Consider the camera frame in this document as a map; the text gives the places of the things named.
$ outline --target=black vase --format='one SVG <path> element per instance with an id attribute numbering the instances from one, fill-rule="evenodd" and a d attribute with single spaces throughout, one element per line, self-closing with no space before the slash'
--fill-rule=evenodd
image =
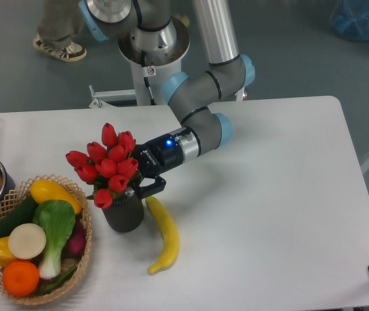
<path id="1" fill-rule="evenodd" d="M 111 228 L 121 233 L 134 230 L 144 218 L 143 202 L 135 194 L 114 200 L 102 211 Z"/>

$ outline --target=artificial flower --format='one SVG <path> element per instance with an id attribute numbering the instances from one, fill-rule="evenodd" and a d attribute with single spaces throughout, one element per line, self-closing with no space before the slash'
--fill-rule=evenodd
<path id="1" fill-rule="evenodd" d="M 100 207 L 101 209 L 109 207 L 112 204 L 112 201 L 112 194 L 108 189 L 99 189 L 95 193 L 95 197 L 93 199 L 95 206 Z"/>
<path id="2" fill-rule="evenodd" d="M 79 178 L 93 185 L 88 196 L 100 208 L 109 207 L 114 200 L 125 196 L 128 186 L 134 188 L 141 181 L 138 161 L 131 155 L 136 146 L 130 131 L 116 134 L 109 123 L 102 127 L 102 144 L 93 141 L 86 145 L 88 154 L 70 151 L 66 159 Z"/>
<path id="3" fill-rule="evenodd" d="M 86 149 L 88 150 L 89 157 L 93 162 L 96 162 L 99 159 L 103 159 L 104 157 L 106 157 L 106 149 L 96 141 L 89 143 L 86 146 Z"/>
<path id="4" fill-rule="evenodd" d="M 79 165 L 75 170 L 85 183 L 93 183 L 98 177 L 97 169 L 90 164 Z"/>
<path id="5" fill-rule="evenodd" d="M 108 181 L 108 186 L 112 191 L 121 192 L 124 191 L 128 186 L 128 178 L 125 176 L 116 174 L 111 177 Z"/>
<path id="6" fill-rule="evenodd" d="M 114 160 L 108 159 L 107 157 L 98 160 L 95 163 L 95 168 L 97 169 L 98 173 L 105 178 L 111 178 L 117 173 L 117 163 L 115 163 Z"/>
<path id="7" fill-rule="evenodd" d="M 118 174 L 131 178 L 138 168 L 138 161 L 130 157 L 118 164 Z"/>
<path id="8" fill-rule="evenodd" d="M 118 136 L 115 129 L 109 123 L 105 123 L 102 129 L 102 144 L 108 148 L 114 147 L 118 143 Z"/>
<path id="9" fill-rule="evenodd" d="M 70 151 L 66 154 L 66 159 L 72 167 L 78 167 L 89 161 L 88 155 L 79 151 Z"/>
<path id="10" fill-rule="evenodd" d="M 117 146 L 111 148 L 108 152 L 108 157 L 114 160 L 116 163 L 122 162 L 126 159 L 125 147 L 118 144 Z"/>
<path id="11" fill-rule="evenodd" d="M 130 131 L 119 133 L 118 142 L 124 146 L 126 153 L 133 151 L 135 148 L 135 140 Z"/>

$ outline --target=red tulip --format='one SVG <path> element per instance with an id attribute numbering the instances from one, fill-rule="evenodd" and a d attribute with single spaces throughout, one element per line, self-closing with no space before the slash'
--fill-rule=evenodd
<path id="1" fill-rule="evenodd" d="M 78 173 L 81 180 L 85 183 L 93 183 L 98 177 L 97 169 L 90 164 L 82 164 L 76 168 L 76 173 Z"/>
<path id="2" fill-rule="evenodd" d="M 102 144 L 111 148 L 118 143 L 118 137 L 115 133 L 115 129 L 109 123 L 105 123 L 102 128 Z"/>
<path id="3" fill-rule="evenodd" d="M 125 152 L 129 153 L 135 148 L 135 140 L 130 131 L 119 133 L 118 143 L 125 147 Z"/>
<path id="4" fill-rule="evenodd" d="M 126 158 L 125 147 L 121 144 L 118 144 L 109 150 L 108 157 L 114 160 L 116 163 L 122 162 Z"/>
<path id="5" fill-rule="evenodd" d="M 66 154 L 66 159 L 72 167 L 78 167 L 89 161 L 88 155 L 79 151 L 70 151 Z"/>
<path id="6" fill-rule="evenodd" d="M 99 189 L 93 199 L 95 205 L 101 209 L 109 207 L 112 204 L 112 200 L 112 194 L 108 189 Z"/>
<path id="7" fill-rule="evenodd" d="M 133 157 L 120 162 L 118 164 L 118 174 L 125 176 L 126 178 L 131 178 L 138 168 L 138 161 Z"/>
<path id="8" fill-rule="evenodd" d="M 124 191 L 128 186 L 128 178 L 122 175 L 114 175 L 109 179 L 108 186 L 115 192 Z"/>
<path id="9" fill-rule="evenodd" d="M 93 162 L 97 162 L 99 159 L 106 157 L 106 149 L 96 141 L 89 143 L 86 148 L 88 149 L 88 154 Z"/>
<path id="10" fill-rule="evenodd" d="M 98 160 L 95 164 L 95 168 L 99 174 L 105 178 L 111 178 L 117 173 L 117 163 L 108 158 Z"/>

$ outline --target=wicker basket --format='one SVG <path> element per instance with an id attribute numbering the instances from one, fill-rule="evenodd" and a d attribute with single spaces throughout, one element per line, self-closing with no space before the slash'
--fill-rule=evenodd
<path id="1" fill-rule="evenodd" d="M 3 277 L 3 268 L 0 267 L 0 292 L 4 297 L 7 297 L 9 300 L 15 302 L 19 305 L 40 305 L 44 303 L 51 302 L 60 296 L 66 294 L 76 283 L 80 280 L 86 270 L 86 266 L 89 261 L 89 254 L 91 249 L 91 238 L 92 238 L 92 223 L 91 223 L 91 215 L 90 209 L 88 205 L 88 201 L 82 189 L 71 180 L 67 178 L 63 178 L 61 176 L 36 176 L 34 179 L 29 179 L 26 182 L 21 183 L 19 187 L 16 187 L 16 190 L 11 190 L 6 196 L 4 200 L 0 203 L 0 219 L 5 217 L 10 211 L 14 209 L 29 193 L 29 189 L 34 181 L 38 179 L 49 179 L 56 181 L 61 184 L 68 190 L 74 197 L 76 197 L 80 204 L 82 204 L 83 210 L 81 214 L 81 222 L 86 230 L 86 247 L 85 251 L 81 257 L 71 256 L 68 252 L 62 252 L 62 271 L 60 273 L 64 273 L 74 264 L 77 264 L 76 272 L 72 275 L 72 277 L 66 281 L 61 287 L 55 289 L 53 292 L 38 296 L 35 294 L 25 296 L 25 297 L 14 297 L 9 295 L 3 286 L 2 277 Z M 54 279 L 51 280 L 43 280 L 40 279 L 38 287 L 44 286 L 47 283 L 53 282 Z"/>

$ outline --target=banana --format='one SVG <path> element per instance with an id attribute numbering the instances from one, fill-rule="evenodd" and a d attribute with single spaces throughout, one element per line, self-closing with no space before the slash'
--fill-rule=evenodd
<path id="1" fill-rule="evenodd" d="M 153 275 L 160 270 L 169 268 L 177 258 L 180 249 L 180 238 L 174 220 L 165 210 L 164 206 L 155 197 L 149 196 L 145 203 L 156 219 L 164 238 L 164 248 L 156 263 L 147 269 Z"/>

